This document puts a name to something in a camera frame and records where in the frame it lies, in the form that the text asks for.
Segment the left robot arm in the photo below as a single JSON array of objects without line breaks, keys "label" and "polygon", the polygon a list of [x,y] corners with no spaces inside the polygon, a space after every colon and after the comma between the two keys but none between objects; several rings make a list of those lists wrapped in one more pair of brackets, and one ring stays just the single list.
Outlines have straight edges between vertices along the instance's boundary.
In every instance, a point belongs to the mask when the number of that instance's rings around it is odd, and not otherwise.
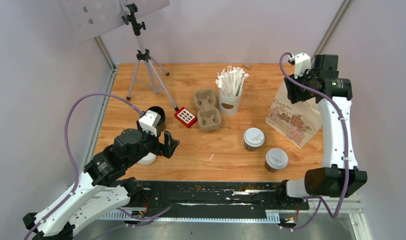
[{"label": "left robot arm", "polygon": [[129,204],[139,206],[144,200],[142,185],[134,178],[119,180],[126,170],[148,155],[171,158],[179,140],[164,132],[129,128],[114,139],[112,145],[94,155],[84,170],[56,201],[41,212],[23,217],[36,240],[71,240],[104,214]]}]

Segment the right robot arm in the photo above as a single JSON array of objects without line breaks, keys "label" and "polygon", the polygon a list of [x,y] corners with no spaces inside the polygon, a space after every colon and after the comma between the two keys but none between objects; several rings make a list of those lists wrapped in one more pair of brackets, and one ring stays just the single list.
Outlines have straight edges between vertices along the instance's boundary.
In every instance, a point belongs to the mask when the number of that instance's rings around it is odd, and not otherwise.
[{"label": "right robot arm", "polygon": [[367,182],[367,172],[360,170],[351,139],[350,110],[352,85],[340,78],[338,56],[285,52],[280,59],[289,58],[294,73],[284,74],[287,98],[292,104],[315,99],[321,116],[323,131],[323,157],[321,167],[310,169],[304,178],[284,180],[276,195],[277,204],[288,209],[296,199],[309,197],[338,198],[341,203]]}]

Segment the clear brown printed coffee cup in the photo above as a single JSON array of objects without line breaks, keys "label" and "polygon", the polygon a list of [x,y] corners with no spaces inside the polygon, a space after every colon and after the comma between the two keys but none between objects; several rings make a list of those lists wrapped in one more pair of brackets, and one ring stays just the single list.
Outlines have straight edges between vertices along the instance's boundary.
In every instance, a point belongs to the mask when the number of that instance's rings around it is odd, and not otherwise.
[{"label": "clear brown printed coffee cup", "polygon": [[263,146],[264,142],[257,142],[257,143],[251,143],[251,142],[244,142],[244,147],[248,150],[248,151],[255,151],[257,150],[259,147]]}]

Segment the white cup lid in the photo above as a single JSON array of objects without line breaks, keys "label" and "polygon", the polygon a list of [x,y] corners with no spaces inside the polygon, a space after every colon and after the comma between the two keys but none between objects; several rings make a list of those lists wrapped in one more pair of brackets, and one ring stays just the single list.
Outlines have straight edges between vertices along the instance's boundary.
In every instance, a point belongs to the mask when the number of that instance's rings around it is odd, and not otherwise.
[{"label": "white cup lid", "polygon": [[244,132],[244,141],[250,143],[265,142],[265,135],[262,130],[251,127]]}]

